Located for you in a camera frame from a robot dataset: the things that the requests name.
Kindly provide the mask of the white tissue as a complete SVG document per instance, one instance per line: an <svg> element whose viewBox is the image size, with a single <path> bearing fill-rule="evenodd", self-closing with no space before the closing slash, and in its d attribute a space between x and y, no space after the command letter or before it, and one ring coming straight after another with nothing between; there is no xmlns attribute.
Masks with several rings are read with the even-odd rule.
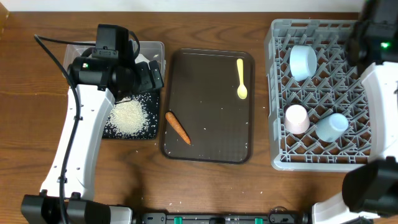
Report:
<svg viewBox="0 0 398 224"><path fill-rule="evenodd" d="M145 56L143 56L142 54L139 54L136 57L135 62L136 63L141 63L141 62L149 63L150 61Z"/></svg>

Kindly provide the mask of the orange carrot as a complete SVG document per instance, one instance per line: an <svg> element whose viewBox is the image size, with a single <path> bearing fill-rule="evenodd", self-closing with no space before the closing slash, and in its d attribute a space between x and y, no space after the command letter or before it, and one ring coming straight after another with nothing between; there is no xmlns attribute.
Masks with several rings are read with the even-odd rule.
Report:
<svg viewBox="0 0 398 224"><path fill-rule="evenodd" d="M168 111L165 114L165 118L169 125L176 131L176 133L188 144L191 145L191 140L187 134L187 132L184 130L183 126L180 124L176 116L171 112Z"/></svg>

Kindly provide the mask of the yellow plastic spoon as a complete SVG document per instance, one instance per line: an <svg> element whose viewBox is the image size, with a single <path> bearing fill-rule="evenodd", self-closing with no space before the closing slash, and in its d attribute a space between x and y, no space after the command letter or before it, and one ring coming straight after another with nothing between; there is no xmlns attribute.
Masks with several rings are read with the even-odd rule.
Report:
<svg viewBox="0 0 398 224"><path fill-rule="evenodd" d="M237 94L238 97L242 100L247 98L248 91L246 86L244 85L244 62L243 59L238 58L236 61L236 66L238 70L238 76L239 76L239 86L237 89Z"/></svg>

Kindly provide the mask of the pink cup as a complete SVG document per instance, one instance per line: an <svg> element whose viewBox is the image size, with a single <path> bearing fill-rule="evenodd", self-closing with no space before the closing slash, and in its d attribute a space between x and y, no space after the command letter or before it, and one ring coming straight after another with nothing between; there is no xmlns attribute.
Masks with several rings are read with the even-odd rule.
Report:
<svg viewBox="0 0 398 224"><path fill-rule="evenodd" d="M310 126L307 110L301 105L291 105L285 112L285 129L292 134L302 134Z"/></svg>

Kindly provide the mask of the light blue rice bowl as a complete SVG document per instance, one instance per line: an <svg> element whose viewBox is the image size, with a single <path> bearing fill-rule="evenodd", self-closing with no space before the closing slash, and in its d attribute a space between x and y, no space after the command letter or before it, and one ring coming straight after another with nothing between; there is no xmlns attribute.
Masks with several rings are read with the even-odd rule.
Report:
<svg viewBox="0 0 398 224"><path fill-rule="evenodd" d="M300 82L313 77L317 69L315 51L307 45L295 45L290 52L289 65L296 81Z"/></svg>

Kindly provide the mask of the light blue cup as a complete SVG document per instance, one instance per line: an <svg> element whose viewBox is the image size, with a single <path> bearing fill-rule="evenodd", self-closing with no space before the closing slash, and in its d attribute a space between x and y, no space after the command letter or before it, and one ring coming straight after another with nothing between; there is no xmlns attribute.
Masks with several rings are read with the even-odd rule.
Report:
<svg viewBox="0 0 398 224"><path fill-rule="evenodd" d="M336 141L349 126L348 119L340 113L334 113L319 120L315 133L324 142Z"/></svg>

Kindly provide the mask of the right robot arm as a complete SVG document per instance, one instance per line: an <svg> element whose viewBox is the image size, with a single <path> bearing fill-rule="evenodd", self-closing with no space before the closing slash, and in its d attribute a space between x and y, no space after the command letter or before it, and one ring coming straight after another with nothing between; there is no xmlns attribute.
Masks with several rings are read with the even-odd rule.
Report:
<svg viewBox="0 0 398 224"><path fill-rule="evenodd" d="M368 99L371 153L309 223L372 223L397 215L397 0L368 0L346 45Z"/></svg>

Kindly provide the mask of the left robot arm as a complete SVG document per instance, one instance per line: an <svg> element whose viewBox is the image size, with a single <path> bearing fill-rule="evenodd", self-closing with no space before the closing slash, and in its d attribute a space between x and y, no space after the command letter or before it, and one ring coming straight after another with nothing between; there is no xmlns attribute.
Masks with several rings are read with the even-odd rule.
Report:
<svg viewBox="0 0 398 224"><path fill-rule="evenodd" d="M100 24L96 41L62 67L68 111L52 166L37 195L25 195L29 223L139 223L130 207L94 201L95 169L103 130L117 99L158 93L164 86L156 61L137 62L140 43L127 28Z"/></svg>

